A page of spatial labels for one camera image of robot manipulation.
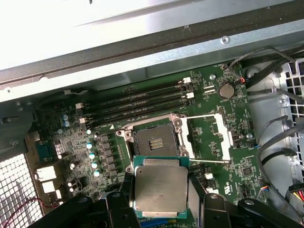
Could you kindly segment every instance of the cable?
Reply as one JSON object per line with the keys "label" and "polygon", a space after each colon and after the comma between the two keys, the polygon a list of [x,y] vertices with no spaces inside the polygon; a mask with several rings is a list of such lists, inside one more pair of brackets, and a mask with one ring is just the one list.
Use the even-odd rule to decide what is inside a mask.
{"label": "cable", "polygon": [[300,198],[302,199],[302,201],[304,201],[304,195],[301,191],[298,191],[299,195],[300,195]]}
{"label": "cable", "polygon": [[273,124],[273,123],[276,122],[276,121],[283,121],[283,120],[287,120],[287,119],[288,119],[288,115],[283,115],[283,116],[280,116],[280,117],[278,117],[278,118],[276,118],[276,119],[273,119],[273,120],[268,121],[268,122],[262,127],[262,132],[261,132],[259,138],[256,138],[256,143],[257,143],[257,144],[260,144],[260,140],[261,140],[261,138],[262,138],[262,135],[263,135],[263,133],[264,133],[264,131],[266,130],[267,127],[269,127],[271,124]]}
{"label": "cable", "polygon": [[258,192],[256,199],[258,199],[260,197],[260,195],[262,194],[263,191],[269,191],[269,187],[268,186],[264,186],[261,187],[260,191]]}
{"label": "cable", "polygon": [[295,100],[297,103],[300,103],[300,104],[304,104],[304,99],[297,96],[297,95],[294,95],[288,91],[285,91],[283,89],[276,89],[276,92],[274,92],[273,89],[263,89],[263,90],[258,90],[258,91],[252,91],[252,92],[247,92],[247,94],[249,96],[254,96],[254,95],[262,95],[262,94],[269,94],[269,93],[279,93],[279,94],[284,94],[286,96],[288,96],[289,98]]}
{"label": "cable", "polygon": [[265,165],[269,160],[271,160],[274,157],[280,156],[280,155],[284,155],[286,157],[287,156],[294,157],[297,155],[297,153],[290,148],[282,148],[280,151],[274,152],[274,153],[268,155],[267,157],[265,157],[262,160],[262,165]]}
{"label": "cable", "polygon": [[[298,48],[294,48],[292,52],[289,52],[293,58],[299,58],[302,57],[304,55],[303,51],[304,46],[300,46]],[[250,88],[252,86],[254,86],[256,83],[260,82],[261,80],[263,80],[265,77],[267,77],[269,74],[271,74],[272,72],[274,72],[276,69],[278,69],[281,65],[288,63],[289,60],[285,59],[285,58],[280,58],[274,62],[272,62],[270,65],[268,65],[267,67],[265,67],[263,70],[261,70],[260,72],[256,73],[254,75],[254,77],[252,77],[250,79],[250,81],[248,83],[246,83],[246,88]]]}
{"label": "cable", "polygon": [[300,197],[296,192],[294,192],[293,194],[294,194],[300,201],[303,202],[303,200],[301,199],[301,197]]}
{"label": "cable", "polygon": [[301,123],[299,125],[293,126],[291,128],[289,128],[288,130],[276,135],[275,137],[271,138],[268,142],[266,142],[263,146],[261,146],[256,153],[256,160],[257,160],[257,164],[259,166],[259,169],[261,171],[262,177],[264,178],[264,180],[268,183],[269,188],[277,195],[277,197],[283,201],[285,203],[285,205],[289,206],[297,215],[298,218],[300,218],[302,220],[302,216],[300,215],[300,213],[281,195],[281,193],[274,187],[274,185],[272,184],[272,182],[270,181],[270,179],[268,178],[264,166],[262,164],[261,161],[261,155],[262,153],[268,149],[270,146],[276,144],[277,142],[281,141],[282,139],[300,131],[304,129],[304,123]]}
{"label": "cable", "polygon": [[41,203],[41,206],[42,207],[45,207],[45,208],[56,208],[56,206],[45,206],[42,199],[40,198],[31,198],[31,199],[28,199],[27,201],[25,201],[23,204],[21,204],[11,215],[10,217],[6,220],[6,223],[4,224],[3,228],[6,228],[6,227],[9,227],[10,225],[10,220],[12,220],[12,218],[14,218],[14,215],[20,210],[22,209],[27,203],[31,202],[31,201],[40,201]]}
{"label": "cable", "polygon": [[262,47],[262,48],[259,48],[259,49],[257,49],[257,50],[251,51],[251,52],[249,52],[249,53],[247,53],[247,54],[244,54],[244,55],[240,56],[239,58],[235,59],[234,61],[232,61],[232,63],[231,63],[231,64],[229,65],[229,67],[227,68],[227,71],[230,72],[230,73],[232,73],[233,75],[235,75],[237,78],[241,78],[240,75],[238,75],[237,73],[234,72],[234,70],[232,69],[232,67],[233,67],[238,61],[240,61],[240,60],[242,60],[242,59],[244,59],[244,58],[246,58],[246,57],[248,57],[248,56],[250,56],[250,55],[252,55],[252,54],[254,54],[254,53],[256,53],[256,52],[259,52],[259,51],[262,51],[262,50],[267,50],[267,49],[270,49],[270,50],[272,50],[272,51],[278,53],[280,56],[286,58],[287,60],[289,60],[289,61],[295,63],[295,60],[294,60],[293,58],[291,58],[291,57],[288,56],[287,54],[285,54],[285,53],[279,51],[278,49],[276,49],[276,48],[274,48],[274,47]]}

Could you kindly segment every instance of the motherboard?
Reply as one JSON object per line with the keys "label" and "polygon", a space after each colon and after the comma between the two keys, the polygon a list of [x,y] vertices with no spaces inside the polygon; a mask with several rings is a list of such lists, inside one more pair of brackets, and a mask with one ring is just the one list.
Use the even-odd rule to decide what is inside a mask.
{"label": "motherboard", "polygon": [[[237,204],[256,198],[261,176],[246,82],[226,64],[162,76],[104,91],[86,91],[40,107],[41,163],[64,167],[66,199],[98,200],[118,190],[134,156],[186,156],[207,192]],[[235,71],[241,73],[240,66]],[[266,201],[264,194],[259,196]],[[166,227],[189,227],[191,218]]]}

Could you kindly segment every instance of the ventilation grille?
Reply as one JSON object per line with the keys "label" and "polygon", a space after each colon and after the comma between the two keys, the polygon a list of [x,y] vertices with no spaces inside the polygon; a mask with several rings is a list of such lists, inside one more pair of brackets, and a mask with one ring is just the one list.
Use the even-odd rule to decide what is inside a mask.
{"label": "ventilation grille", "polygon": [[[0,228],[26,200],[35,198],[36,193],[24,155],[0,162]],[[38,201],[24,205],[6,228],[25,228],[42,217]]]}
{"label": "ventilation grille", "polygon": [[[304,59],[300,59],[297,61],[296,65],[293,63],[289,63],[289,69],[290,72],[286,73],[286,84],[287,84],[287,90],[288,92],[302,96],[302,88],[304,87]],[[293,99],[289,99],[290,101],[290,109],[292,113],[292,119],[295,123],[295,119],[297,117],[304,117],[304,105],[297,103]],[[301,157],[301,151],[300,151],[300,145],[299,145],[299,137],[297,134],[297,149],[298,149],[298,156],[300,160],[300,164],[303,165],[302,157]]]}

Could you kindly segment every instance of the red wire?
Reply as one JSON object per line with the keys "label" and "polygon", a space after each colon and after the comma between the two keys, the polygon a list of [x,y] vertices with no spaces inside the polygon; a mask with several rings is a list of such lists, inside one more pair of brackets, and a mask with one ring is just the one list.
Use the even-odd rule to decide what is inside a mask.
{"label": "red wire", "polygon": [[304,201],[304,195],[303,195],[302,191],[298,191],[298,193],[299,193],[301,199]]}
{"label": "red wire", "polygon": [[45,208],[56,208],[56,206],[45,206],[42,199],[40,198],[31,198],[31,199],[28,199],[27,201],[25,201],[23,204],[21,204],[21,206],[19,206],[11,215],[10,217],[6,220],[6,223],[4,224],[3,228],[6,228],[8,227],[8,225],[10,225],[10,220],[14,217],[14,215],[21,209],[23,208],[27,203],[31,202],[31,201],[40,201],[41,203],[41,206],[42,207],[45,207]]}

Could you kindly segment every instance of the integrated circuit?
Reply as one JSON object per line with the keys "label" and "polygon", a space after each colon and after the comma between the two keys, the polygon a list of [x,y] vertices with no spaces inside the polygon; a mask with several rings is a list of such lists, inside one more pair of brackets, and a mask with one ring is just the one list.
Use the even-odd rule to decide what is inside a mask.
{"label": "integrated circuit", "polygon": [[171,123],[135,131],[134,141],[138,155],[178,156],[180,154],[174,126]]}
{"label": "integrated circuit", "polygon": [[243,172],[243,176],[251,175],[252,174],[251,167],[243,168],[242,172]]}

